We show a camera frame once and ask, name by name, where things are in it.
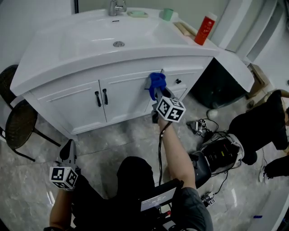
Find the white sneaker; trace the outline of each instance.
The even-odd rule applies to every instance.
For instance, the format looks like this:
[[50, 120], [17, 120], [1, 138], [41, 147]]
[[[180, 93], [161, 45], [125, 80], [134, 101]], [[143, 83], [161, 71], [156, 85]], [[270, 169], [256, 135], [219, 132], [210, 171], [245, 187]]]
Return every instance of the white sneaker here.
[[269, 183], [269, 177], [265, 173], [265, 166], [262, 166], [260, 174], [259, 174], [259, 181], [263, 182], [263, 179], [265, 179], [265, 184]]

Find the faucet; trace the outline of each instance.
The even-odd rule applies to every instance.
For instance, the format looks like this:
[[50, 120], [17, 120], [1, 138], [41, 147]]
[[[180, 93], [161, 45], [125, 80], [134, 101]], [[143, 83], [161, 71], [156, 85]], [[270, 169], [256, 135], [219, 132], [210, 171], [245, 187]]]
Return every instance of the faucet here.
[[118, 5], [117, 0], [110, 1], [109, 16], [116, 16], [118, 11], [126, 12], [126, 0], [123, 0], [123, 5]]

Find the black cabinet handle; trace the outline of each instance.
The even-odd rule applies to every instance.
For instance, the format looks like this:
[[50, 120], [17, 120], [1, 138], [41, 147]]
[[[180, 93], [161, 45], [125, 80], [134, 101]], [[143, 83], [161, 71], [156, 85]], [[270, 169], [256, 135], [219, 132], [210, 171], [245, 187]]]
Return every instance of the black cabinet handle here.
[[106, 89], [103, 89], [103, 93], [104, 93], [104, 103], [107, 105], [107, 104], [108, 104], [107, 90], [106, 90]]
[[101, 107], [101, 103], [100, 103], [100, 99], [99, 99], [99, 92], [96, 91], [94, 94], [96, 95], [96, 98], [98, 100], [98, 106]]

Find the bathroom vanity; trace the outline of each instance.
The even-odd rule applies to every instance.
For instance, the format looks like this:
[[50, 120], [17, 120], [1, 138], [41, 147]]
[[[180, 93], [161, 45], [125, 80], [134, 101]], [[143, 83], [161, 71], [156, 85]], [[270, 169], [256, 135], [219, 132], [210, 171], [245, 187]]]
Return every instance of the bathroom vanity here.
[[182, 100], [218, 48], [184, 36], [173, 24], [181, 21], [177, 13], [166, 22], [159, 10], [129, 10], [149, 17], [95, 10], [46, 25], [23, 55], [12, 92], [70, 139], [151, 113], [145, 85], [152, 72], [163, 70], [168, 88]]

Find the sink drain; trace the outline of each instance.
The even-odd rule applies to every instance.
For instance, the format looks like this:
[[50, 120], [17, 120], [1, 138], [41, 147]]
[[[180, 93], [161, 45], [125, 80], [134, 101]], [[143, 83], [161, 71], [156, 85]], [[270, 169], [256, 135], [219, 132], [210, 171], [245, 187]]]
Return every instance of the sink drain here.
[[115, 47], [121, 47], [121, 46], [125, 46], [125, 43], [122, 42], [122, 41], [117, 41], [117, 42], [113, 43], [113, 46], [115, 46]]

